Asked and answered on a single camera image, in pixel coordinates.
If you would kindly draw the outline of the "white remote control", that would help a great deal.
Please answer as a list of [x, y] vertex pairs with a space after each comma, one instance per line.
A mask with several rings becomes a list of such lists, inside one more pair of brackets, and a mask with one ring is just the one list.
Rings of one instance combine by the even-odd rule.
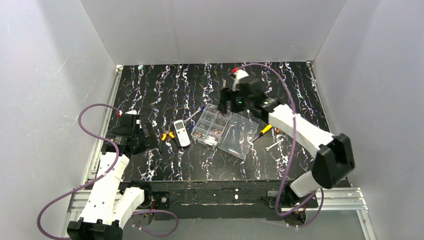
[[179, 141], [179, 144], [182, 148], [188, 147], [191, 143], [190, 137], [188, 135], [187, 129], [185, 127], [184, 121], [176, 120], [173, 122], [173, 126]]

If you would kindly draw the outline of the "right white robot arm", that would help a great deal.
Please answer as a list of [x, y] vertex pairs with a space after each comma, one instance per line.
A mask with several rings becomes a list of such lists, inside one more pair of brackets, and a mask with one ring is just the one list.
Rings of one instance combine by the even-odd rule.
[[266, 94], [266, 83], [242, 70], [231, 74], [233, 85], [222, 88], [218, 110], [239, 113], [249, 110], [256, 118], [276, 127], [314, 157], [312, 170], [284, 187], [284, 194], [298, 200], [320, 189], [333, 188], [355, 168], [350, 138], [334, 135], [313, 125], [277, 97]]

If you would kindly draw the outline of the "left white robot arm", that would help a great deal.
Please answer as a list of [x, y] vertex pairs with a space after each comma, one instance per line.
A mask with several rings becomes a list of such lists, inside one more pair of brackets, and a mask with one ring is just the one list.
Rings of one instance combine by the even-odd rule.
[[132, 155], [155, 149], [153, 127], [142, 128], [142, 115], [135, 110], [123, 113], [106, 134], [101, 147], [96, 181], [78, 220], [70, 221], [67, 234], [72, 240], [121, 240], [123, 228], [135, 209], [145, 201], [144, 183], [133, 183], [116, 196]]

